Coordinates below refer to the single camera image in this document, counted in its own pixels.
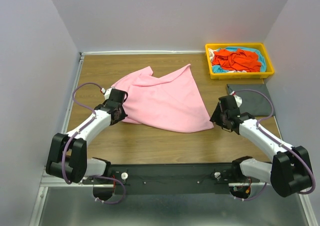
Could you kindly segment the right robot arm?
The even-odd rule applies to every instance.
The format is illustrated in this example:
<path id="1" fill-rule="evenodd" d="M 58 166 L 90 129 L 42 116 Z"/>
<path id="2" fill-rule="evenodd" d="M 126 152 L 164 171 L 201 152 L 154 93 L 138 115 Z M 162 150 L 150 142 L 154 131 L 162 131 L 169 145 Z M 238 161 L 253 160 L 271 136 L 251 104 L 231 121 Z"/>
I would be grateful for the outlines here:
<path id="1" fill-rule="evenodd" d="M 230 177 L 236 182 L 255 178 L 270 184 L 283 198 L 312 193 L 316 179 L 308 151 L 303 146 L 286 143 L 265 129 L 253 115 L 242 113 L 241 103 L 242 99 L 235 93 L 220 97 L 210 121 L 251 141 L 271 162 L 250 156 L 238 158 L 231 163 Z"/>

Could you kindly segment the pink t-shirt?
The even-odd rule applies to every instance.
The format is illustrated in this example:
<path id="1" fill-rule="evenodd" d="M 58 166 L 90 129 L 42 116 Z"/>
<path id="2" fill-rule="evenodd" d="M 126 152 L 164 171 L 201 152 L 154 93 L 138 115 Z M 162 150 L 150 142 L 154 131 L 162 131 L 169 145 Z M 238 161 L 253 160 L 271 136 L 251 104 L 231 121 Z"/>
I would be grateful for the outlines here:
<path id="1" fill-rule="evenodd" d="M 190 64 L 159 78 L 153 76 L 148 66 L 122 77 L 112 86 L 128 93 L 123 103 L 125 123 L 178 133 L 214 127 Z"/>

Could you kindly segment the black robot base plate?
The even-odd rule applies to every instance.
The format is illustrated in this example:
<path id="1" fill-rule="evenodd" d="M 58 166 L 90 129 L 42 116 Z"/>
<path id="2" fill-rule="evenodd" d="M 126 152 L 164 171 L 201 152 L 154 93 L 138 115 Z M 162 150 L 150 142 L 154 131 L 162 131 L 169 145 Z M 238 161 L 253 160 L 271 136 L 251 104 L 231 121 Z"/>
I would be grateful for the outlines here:
<path id="1" fill-rule="evenodd" d="M 109 199 L 112 194 L 176 195 L 176 194 L 229 194 L 236 187 L 245 191 L 259 183 L 258 179 L 236 179 L 231 163 L 182 164 L 113 164 L 107 179 L 92 176 L 83 179 L 92 185 L 96 197 Z"/>

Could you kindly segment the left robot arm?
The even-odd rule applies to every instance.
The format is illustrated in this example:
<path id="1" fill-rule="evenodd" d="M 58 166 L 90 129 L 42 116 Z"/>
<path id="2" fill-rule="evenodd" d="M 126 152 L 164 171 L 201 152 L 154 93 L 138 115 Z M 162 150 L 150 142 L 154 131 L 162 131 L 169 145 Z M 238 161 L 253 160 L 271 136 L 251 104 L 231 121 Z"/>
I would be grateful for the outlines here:
<path id="1" fill-rule="evenodd" d="M 53 136 L 45 166 L 48 175 L 79 183 L 94 177 L 104 184 L 110 180 L 111 163 L 100 158 L 88 159 L 87 148 L 104 129 L 123 121 L 127 114 L 123 104 L 128 93 L 115 88 L 103 89 L 104 102 L 96 106 L 91 115 L 75 129 Z"/>

